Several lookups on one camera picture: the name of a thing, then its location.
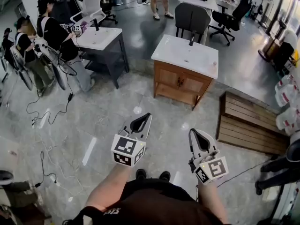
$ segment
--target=white countertop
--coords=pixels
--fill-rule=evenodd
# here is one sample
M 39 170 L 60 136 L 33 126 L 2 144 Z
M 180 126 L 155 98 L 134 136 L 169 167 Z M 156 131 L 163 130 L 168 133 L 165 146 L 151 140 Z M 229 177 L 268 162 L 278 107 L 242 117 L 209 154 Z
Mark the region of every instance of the white countertop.
M 80 37 L 73 37 L 75 46 L 96 50 L 104 50 L 120 33 L 120 28 L 96 28 L 87 27 Z
M 219 8 L 217 6 L 216 0 L 207 0 L 207 1 L 202 1 L 202 0 L 178 0 L 179 2 L 185 2 L 189 4 L 193 4 L 199 7 L 203 8 L 208 8 L 213 11 L 218 11 Z
M 190 46 L 189 40 L 165 34 L 151 58 L 217 79 L 218 54 L 211 47 L 196 42 Z

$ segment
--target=man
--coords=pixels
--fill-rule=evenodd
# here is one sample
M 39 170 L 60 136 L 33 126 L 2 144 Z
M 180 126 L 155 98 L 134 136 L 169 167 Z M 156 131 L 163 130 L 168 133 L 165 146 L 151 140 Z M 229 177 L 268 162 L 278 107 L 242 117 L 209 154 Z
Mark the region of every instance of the man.
M 45 90 L 45 87 L 51 87 L 54 79 L 50 79 L 48 74 L 45 71 L 44 66 L 41 64 L 39 59 L 34 53 L 34 44 L 31 42 L 31 39 L 34 39 L 36 36 L 28 36 L 27 31 L 27 20 L 24 17 L 21 17 L 17 21 L 17 34 L 15 36 L 16 47 L 20 51 L 20 54 L 25 56 L 25 66 L 33 72 L 35 85 L 37 87 L 38 96 L 42 96 Z
M 11 32 L 10 28 L 6 28 L 3 35 L 2 47 L 4 49 L 4 59 L 9 62 L 9 64 L 15 69 L 14 60 L 10 54 L 10 47 L 14 45 L 14 42 L 9 40 L 9 33 Z
M 227 214 L 214 183 L 199 182 L 199 202 L 169 182 L 170 173 L 147 179 L 139 169 L 126 183 L 131 168 L 116 165 L 91 192 L 86 207 L 68 225 L 83 224 L 227 224 Z

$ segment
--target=cabinet door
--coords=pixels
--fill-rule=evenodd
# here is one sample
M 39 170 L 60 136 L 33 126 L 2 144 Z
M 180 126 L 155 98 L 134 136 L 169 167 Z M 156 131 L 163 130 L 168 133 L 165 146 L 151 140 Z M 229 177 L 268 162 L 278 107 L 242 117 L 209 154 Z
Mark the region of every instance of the cabinet door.
M 155 64 L 155 81 L 178 89 L 179 82 L 183 78 L 182 72 L 174 69 L 174 66 Z
M 202 96 L 210 84 L 211 80 L 205 80 L 201 77 L 183 74 L 183 79 L 180 82 L 179 89 Z

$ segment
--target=gray tile floor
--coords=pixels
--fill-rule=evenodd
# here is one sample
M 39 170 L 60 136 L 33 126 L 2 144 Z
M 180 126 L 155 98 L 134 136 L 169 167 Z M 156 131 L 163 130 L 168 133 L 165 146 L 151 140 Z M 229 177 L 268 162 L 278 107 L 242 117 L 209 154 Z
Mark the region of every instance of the gray tile floor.
M 170 0 L 170 11 L 173 12 L 177 4 L 177 0 Z M 124 6 L 136 6 L 136 3 Z M 188 105 L 161 96 L 154 99 L 152 96 L 153 65 L 150 57 L 164 33 L 175 34 L 174 21 L 162 17 L 160 22 L 154 22 L 150 7 L 144 5 L 117 11 L 116 14 L 118 27 L 123 29 L 132 68 L 130 73 L 123 74 L 119 79 L 118 90 L 106 76 L 95 75 L 95 87 L 88 94 L 83 94 L 70 79 L 75 96 L 67 113 L 58 115 L 53 125 L 46 121 L 44 124 L 37 123 L 35 127 L 32 127 L 31 120 L 36 114 L 27 114 L 26 106 L 37 99 L 36 94 L 27 90 L 15 74 L 9 76 L 2 90 L 3 103 L 9 101 L 9 107 L 0 107 L 0 136 L 20 144 L 16 179 L 30 179 L 33 183 L 41 181 L 40 152 L 44 151 L 45 171 L 56 173 L 61 183 L 61 187 L 58 187 L 45 178 L 37 189 L 55 224 L 76 216 L 91 190 L 109 173 L 113 167 L 110 159 L 113 135 L 133 114 L 134 107 L 141 107 L 143 113 L 152 113 L 153 120 L 145 156 L 135 167 L 131 179 L 138 168 L 145 168 L 150 177 L 158 177 L 161 172 L 168 170 L 171 181 L 176 173 L 179 174 L 180 186 L 194 198 L 196 178 L 188 166 L 191 157 L 188 130 L 182 129 L 182 124 L 202 129 L 214 137 L 218 121 L 218 98 L 225 90 L 235 91 L 226 85 L 276 109 L 272 95 L 276 74 L 269 64 L 258 57 L 257 49 L 264 35 L 249 20 L 243 20 L 246 28 L 235 33 L 236 40 L 230 47 L 225 45 L 222 37 L 216 36 L 207 41 L 207 45 L 219 50 L 218 81 L 225 85 L 216 82 L 198 107 L 191 111 Z M 29 111 L 44 114 L 50 109 L 52 121 L 57 111 L 65 109 L 68 94 L 68 90 L 62 91 L 56 84 L 47 96 L 31 104 Z M 83 156 L 94 138 L 97 141 L 93 153 L 87 165 L 83 166 Z M 268 159 L 261 153 L 219 142 L 217 145 L 226 156 L 230 171 L 218 184 Z M 274 202 L 263 202 L 262 197 L 255 194 L 254 182 L 259 176 L 257 167 L 219 188 L 231 223 L 254 225 L 270 215 Z

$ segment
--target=backpack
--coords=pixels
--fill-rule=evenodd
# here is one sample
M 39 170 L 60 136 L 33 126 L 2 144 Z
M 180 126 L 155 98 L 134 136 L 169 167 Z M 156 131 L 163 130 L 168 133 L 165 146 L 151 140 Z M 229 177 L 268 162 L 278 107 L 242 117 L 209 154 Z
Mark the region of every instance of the backpack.
M 10 47 L 10 53 L 14 59 L 14 62 L 15 62 L 15 67 L 16 68 L 21 68 L 21 67 L 24 67 L 25 66 L 25 56 L 26 56 L 26 51 L 24 51 L 24 57 L 21 55 L 20 53 L 20 46 L 18 45 L 18 42 L 19 42 L 19 39 L 20 37 L 23 35 L 24 33 L 20 32 L 15 40 L 15 45 L 12 45 Z

